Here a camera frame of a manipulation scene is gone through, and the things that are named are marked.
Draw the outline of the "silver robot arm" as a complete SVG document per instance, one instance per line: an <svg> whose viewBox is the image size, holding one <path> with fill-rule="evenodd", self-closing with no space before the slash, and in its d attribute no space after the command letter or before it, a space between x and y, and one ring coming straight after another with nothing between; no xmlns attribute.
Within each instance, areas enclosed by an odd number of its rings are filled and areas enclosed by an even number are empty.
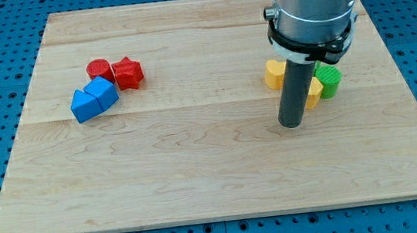
<svg viewBox="0 0 417 233"><path fill-rule="evenodd" d="M331 42L348 27L354 0L273 0L264 19L287 39L302 44Z"/></svg>

